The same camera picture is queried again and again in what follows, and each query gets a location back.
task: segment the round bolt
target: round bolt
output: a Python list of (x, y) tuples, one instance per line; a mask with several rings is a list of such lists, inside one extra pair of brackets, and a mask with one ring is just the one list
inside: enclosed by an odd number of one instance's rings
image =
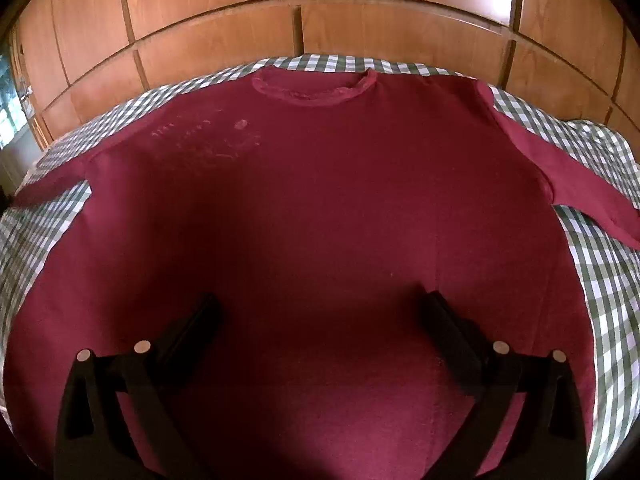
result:
[(78, 361), (80, 361), (81, 363), (84, 363), (89, 359), (89, 357), (91, 357), (91, 350), (85, 348), (84, 350), (78, 352), (76, 359), (78, 359)]
[(507, 355), (509, 353), (509, 345), (504, 341), (496, 341), (494, 343), (494, 352), (501, 355)]
[(564, 363), (566, 361), (566, 354), (562, 350), (554, 350), (551, 355), (559, 363)]
[(135, 350), (136, 354), (146, 354), (147, 352), (149, 352), (149, 350), (151, 350), (151, 343), (146, 339), (143, 339), (142, 341), (138, 341), (133, 349)]

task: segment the maroon shirt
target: maroon shirt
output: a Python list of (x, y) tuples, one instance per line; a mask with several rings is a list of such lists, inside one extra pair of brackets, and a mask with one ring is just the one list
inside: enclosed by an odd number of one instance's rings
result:
[(551, 206), (635, 248), (638, 214), (492, 103), (467, 78), (264, 68), (180, 95), (25, 187), (17, 205), (82, 179), (93, 192), (12, 327), (21, 443), (50, 466), (79, 349), (128, 351), (211, 291), (226, 323), (167, 404), (213, 471), (420, 478), (472, 399), (417, 322), (417, 283), (518, 352), (562, 349), (590, 435), (591, 324)]

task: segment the green and white checkered cloth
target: green and white checkered cloth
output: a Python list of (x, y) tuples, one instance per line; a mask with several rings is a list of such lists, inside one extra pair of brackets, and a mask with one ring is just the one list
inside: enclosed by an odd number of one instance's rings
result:
[[(94, 147), (175, 95), (245, 76), (265, 65), (288, 70), (460, 75), (423, 64), (371, 58), (306, 54), (263, 59), (228, 68), (180, 84), (167, 85), (115, 107), (55, 142), (28, 177), (33, 182), (80, 153)], [(640, 174), (622, 136), (591, 121), (563, 122), (492, 87), (495, 108), (529, 131), (568, 152), (626, 195), (640, 208)], [(4, 365), (11, 323), (44, 266), (47, 255), (91, 195), (87, 182), (53, 202), (26, 210), (9, 209), (0, 221), (0, 371)], [(579, 211), (555, 208), (566, 233), (582, 282), (594, 334), (596, 403), (588, 455), (588, 477), (607, 463), (627, 435), (640, 410), (638, 392), (640, 340), (640, 256), (603, 232)], [(0, 381), (0, 412), (8, 420)]]

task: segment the shirt sleeve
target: shirt sleeve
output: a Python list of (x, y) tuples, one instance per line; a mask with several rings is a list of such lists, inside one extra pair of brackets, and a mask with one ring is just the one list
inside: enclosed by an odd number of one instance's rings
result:
[(579, 209), (616, 240), (640, 250), (640, 218), (631, 201), (567, 152), (496, 110), (494, 94), (485, 83), (475, 85), (500, 129), (545, 175), (552, 204)]

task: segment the folded checkered cloth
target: folded checkered cloth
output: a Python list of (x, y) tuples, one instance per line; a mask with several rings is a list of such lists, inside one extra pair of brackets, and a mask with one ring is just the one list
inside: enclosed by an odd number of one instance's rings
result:
[[(158, 108), (175, 95), (245, 76), (273, 64), (288, 70), (460, 75), (423, 64), (392, 63), (371, 58), (306, 54), (263, 59), (151, 90), (76, 128), (57, 140), (30, 172), (34, 182), (105, 137)], [(625, 139), (591, 121), (563, 122), (492, 87), (495, 108), (526, 129), (552, 142), (607, 180), (640, 208), (640, 174)], [(9, 209), (0, 220), (0, 372), (11, 323), (44, 266), (84, 202), (91, 195), (80, 183), (52, 202), (28, 210)], [(588, 476), (604, 467), (638, 416), (640, 340), (640, 254), (610, 238), (579, 211), (556, 206), (582, 282), (594, 335), (596, 403), (588, 455)], [(0, 381), (0, 412), (8, 421)]]

